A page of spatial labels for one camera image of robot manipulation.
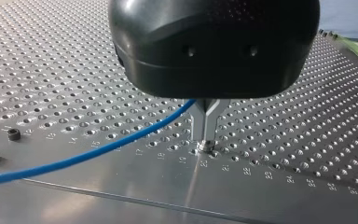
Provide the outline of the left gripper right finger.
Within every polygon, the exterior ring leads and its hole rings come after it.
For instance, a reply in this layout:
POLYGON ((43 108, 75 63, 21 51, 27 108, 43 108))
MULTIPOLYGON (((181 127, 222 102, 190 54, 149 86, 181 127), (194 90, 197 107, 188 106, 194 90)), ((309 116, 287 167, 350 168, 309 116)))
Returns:
POLYGON ((213 141, 215 139, 215 130, 218 117, 228 108, 229 99, 212 99, 205 103, 205 128, 204 139, 213 141))

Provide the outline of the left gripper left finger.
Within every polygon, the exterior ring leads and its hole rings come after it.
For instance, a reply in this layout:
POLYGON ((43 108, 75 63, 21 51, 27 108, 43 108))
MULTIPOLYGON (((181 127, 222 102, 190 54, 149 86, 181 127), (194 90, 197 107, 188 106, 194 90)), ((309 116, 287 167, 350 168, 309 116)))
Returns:
POLYGON ((187 113, 191 117, 191 140, 202 141, 204 138, 205 128, 205 101, 198 99, 187 110, 187 113))

